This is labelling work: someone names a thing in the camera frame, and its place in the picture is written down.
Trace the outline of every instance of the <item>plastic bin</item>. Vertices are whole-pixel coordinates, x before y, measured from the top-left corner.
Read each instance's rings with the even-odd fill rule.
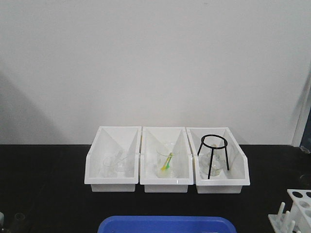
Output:
[[[195,184],[198,193],[240,193],[243,185],[249,185],[247,158],[233,137],[229,128],[191,128],[187,127],[187,134],[194,159]],[[210,179],[202,178],[200,174],[199,157],[197,152],[201,145],[201,138],[207,134],[216,134],[224,137],[227,142],[227,153],[230,170],[225,167],[218,176]],[[221,139],[214,138],[212,143],[219,144]],[[211,149],[202,146],[200,156],[210,152]]]
[[[163,149],[168,156],[158,168]],[[193,184],[192,155],[185,127],[143,127],[140,184],[146,193],[186,193]]]
[[[201,216],[112,216],[97,233],[236,233],[222,217]]]
[[[134,192],[141,126],[99,127],[86,156],[85,184],[93,192]]]

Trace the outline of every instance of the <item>test tube rack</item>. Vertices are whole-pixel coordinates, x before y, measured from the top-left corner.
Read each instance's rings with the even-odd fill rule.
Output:
[[[310,233],[311,232],[311,190],[288,189],[293,200],[290,211],[284,211],[282,202],[277,215],[268,215],[276,233]]]

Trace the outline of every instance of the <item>blue plastic tray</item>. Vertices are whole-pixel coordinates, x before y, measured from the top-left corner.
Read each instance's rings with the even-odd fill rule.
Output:
[[[198,216],[112,216],[97,233],[236,233],[222,217]]]

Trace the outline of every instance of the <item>black metal ring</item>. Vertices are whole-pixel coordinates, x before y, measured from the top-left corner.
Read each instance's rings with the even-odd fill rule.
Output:
[[[213,147],[213,146],[209,146],[209,145],[207,145],[207,144],[204,142],[204,140],[205,140],[206,137],[218,137],[218,138],[221,138],[221,139],[224,141],[224,145],[223,145],[222,147]],[[220,149],[226,148],[227,145],[228,145],[228,142],[227,142],[227,140],[226,140],[225,138],[223,138],[223,137],[221,137],[221,136],[219,136],[219,135],[216,135],[216,134],[207,134],[207,135],[204,135],[204,136],[201,138],[201,143],[202,143],[204,146],[206,146],[206,147],[208,147],[208,148],[211,148],[211,149],[214,149],[214,150],[220,150]]]

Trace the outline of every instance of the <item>white wall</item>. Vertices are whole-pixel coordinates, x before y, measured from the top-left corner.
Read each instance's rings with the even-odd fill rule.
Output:
[[[310,12],[309,0],[2,0],[0,143],[90,144],[100,125],[142,125],[291,144]]]

